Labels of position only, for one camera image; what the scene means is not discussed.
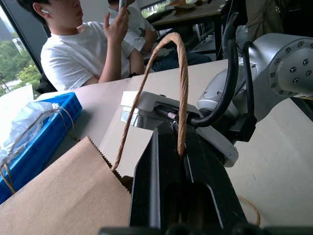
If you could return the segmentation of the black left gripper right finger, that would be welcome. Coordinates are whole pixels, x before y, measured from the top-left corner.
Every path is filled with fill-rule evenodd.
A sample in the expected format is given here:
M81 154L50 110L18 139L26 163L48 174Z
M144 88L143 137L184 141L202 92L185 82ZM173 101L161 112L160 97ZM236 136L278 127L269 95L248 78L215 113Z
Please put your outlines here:
M189 224L197 229L234 229L247 223L225 167L192 127L186 132L183 168Z

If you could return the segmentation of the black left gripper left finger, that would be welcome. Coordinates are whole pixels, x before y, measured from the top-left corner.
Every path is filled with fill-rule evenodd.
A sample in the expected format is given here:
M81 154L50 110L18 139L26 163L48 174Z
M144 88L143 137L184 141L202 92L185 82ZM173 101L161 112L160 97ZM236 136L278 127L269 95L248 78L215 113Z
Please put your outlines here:
M169 229L179 221L182 173L177 135L157 127L134 172L129 225Z

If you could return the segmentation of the brown paper bag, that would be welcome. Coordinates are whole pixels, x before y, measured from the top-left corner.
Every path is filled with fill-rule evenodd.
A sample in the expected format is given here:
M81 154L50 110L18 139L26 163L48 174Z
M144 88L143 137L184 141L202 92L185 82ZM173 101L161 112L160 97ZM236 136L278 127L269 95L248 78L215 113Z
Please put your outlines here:
M131 227L129 225L132 191L127 191L115 169L120 163L129 127L123 132L113 165L85 138L43 173L0 205L0 235L260 235L259 225L238 224L234 229L197 229L187 222L186 175L183 168L187 128L212 124L230 103L238 77L237 50L230 41L230 71L226 94L213 116L192 124L187 111L188 69L186 51L177 33L167 35L155 49L174 42L180 69L179 116L158 127L171 127L177 135L182 188L179 221L169 229Z

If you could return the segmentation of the clear crumpled plastic bag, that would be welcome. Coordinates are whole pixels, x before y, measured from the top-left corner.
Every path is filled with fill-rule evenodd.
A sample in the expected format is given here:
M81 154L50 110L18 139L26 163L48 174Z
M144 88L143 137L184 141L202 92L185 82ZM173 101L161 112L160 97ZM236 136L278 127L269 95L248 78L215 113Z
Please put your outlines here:
M31 85L0 97L0 165L10 164L59 109L51 101L35 101Z

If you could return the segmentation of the bystander's raised hand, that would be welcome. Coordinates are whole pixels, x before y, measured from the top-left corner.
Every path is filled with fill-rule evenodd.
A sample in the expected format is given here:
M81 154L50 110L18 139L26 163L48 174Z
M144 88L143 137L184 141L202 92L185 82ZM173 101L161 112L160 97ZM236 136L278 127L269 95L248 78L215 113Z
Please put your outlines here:
M128 31L128 10L126 6L121 8L112 24L109 22L110 13L108 12L103 21L103 30L108 39L109 45L120 45Z

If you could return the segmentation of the blue plastic crate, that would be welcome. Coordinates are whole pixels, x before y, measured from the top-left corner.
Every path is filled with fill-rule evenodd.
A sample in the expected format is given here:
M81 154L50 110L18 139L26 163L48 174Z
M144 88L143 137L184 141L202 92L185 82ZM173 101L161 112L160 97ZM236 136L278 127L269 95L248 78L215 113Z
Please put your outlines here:
M74 92L45 99L59 103L59 109L44 124L35 138L10 164L0 165L0 204L36 177L68 134L77 140L74 122L82 111Z

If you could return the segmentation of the person in white t-shirt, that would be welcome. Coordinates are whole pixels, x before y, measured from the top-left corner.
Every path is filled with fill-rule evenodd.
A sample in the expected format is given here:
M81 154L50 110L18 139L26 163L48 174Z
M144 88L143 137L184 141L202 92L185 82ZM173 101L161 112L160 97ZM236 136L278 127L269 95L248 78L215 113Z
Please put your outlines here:
M41 64L58 91L106 83L144 73L142 54L124 40L109 45L103 22L83 22L79 0L17 0L48 26Z

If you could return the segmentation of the seated person in dark jeans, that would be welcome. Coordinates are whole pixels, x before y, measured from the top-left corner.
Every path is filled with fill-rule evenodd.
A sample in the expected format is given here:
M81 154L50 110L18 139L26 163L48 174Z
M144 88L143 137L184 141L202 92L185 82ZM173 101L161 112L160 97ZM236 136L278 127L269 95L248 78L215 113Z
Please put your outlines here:
M108 0L110 13L109 22L112 23L117 17L119 11L120 0ZM126 7L129 14L128 31L125 35L124 41L132 45L135 49L141 52L145 65L148 64L153 50L158 45L158 33L154 27L139 13L135 8L129 5L133 4L135 0L126 0ZM188 65L198 65L212 62L208 56L186 52ZM179 67L178 52L176 49L162 48L157 57L153 61L152 69L155 72L176 69Z

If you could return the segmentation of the wooden background table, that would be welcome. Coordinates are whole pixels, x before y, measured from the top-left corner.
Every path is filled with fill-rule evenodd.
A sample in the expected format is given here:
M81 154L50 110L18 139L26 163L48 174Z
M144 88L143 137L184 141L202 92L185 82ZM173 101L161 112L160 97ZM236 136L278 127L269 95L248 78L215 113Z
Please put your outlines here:
M175 27L193 26L196 24L203 24L207 21L214 23L215 32L215 49L201 51L200 54L216 54L216 60L222 60L222 16L227 0L213 0L211 3L204 3L196 7L195 10L183 14L175 15L172 12L170 15L152 23L156 30L165 30Z

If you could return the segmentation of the standing person in khaki trousers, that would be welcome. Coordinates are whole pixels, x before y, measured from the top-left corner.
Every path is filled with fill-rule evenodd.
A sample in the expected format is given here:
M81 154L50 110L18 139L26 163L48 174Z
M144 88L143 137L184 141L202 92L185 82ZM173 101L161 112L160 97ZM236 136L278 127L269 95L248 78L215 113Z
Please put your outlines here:
M276 0L246 0L248 40L256 39L269 33L284 33Z

